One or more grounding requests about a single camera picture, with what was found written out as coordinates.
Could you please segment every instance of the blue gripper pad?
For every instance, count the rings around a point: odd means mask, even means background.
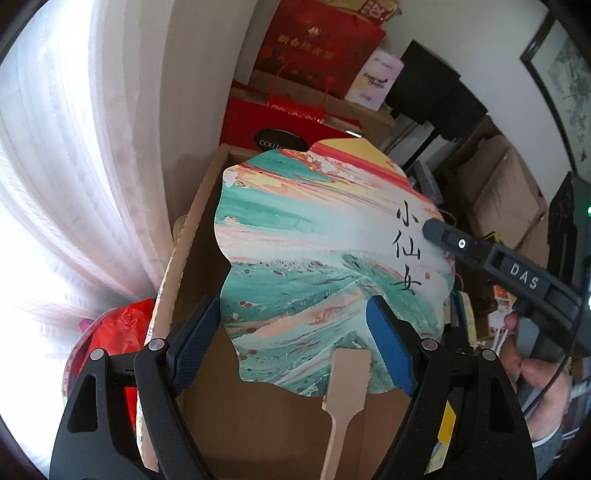
[[[189,319],[168,336],[167,370],[170,391],[175,397],[195,380],[219,325],[220,302],[217,298],[206,297]]]
[[[369,331],[374,337],[380,355],[386,364],[386,369],[397,387],[412,397],[417,388],[414,377],[413,359],[409,355],[402,338],[388,320],[388,314],[383,310],[376,297],[368,300],[365,307],[365,319]]]

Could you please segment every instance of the picture frame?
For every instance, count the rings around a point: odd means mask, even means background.
[[[550,109],[573,173],[591,181],[591,68],[552,13],[520,59]]]

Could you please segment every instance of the white wall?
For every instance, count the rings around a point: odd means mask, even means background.
[[[570,169],[554,119],[519,60],[547,9],[539,0],[403,0],[384,29],[393,53],[417,40],[453,66],[552,199]]]

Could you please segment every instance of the white curtain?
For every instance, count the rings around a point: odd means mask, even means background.
[[[255,5],[49,0],[0,65],[0,414],[45,474],[79,322],[155,296]]]

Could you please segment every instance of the human hand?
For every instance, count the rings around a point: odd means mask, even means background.
[[[558,369],[557,365],[537,360],[535,358],[522,359],[515,347],[513,335],[517,327],[518,316],[510,313],[505,317],[505,328],[510,332],[503,343],[499,359],[509,380],[516,389],[515,380],[523,375],[525,381],[532,387],[544,388]],[[527,420],[532,442],[547,437],[562,422],[564,408],[569,400],[571,378],[563,371],[538,403],[531,417]]]

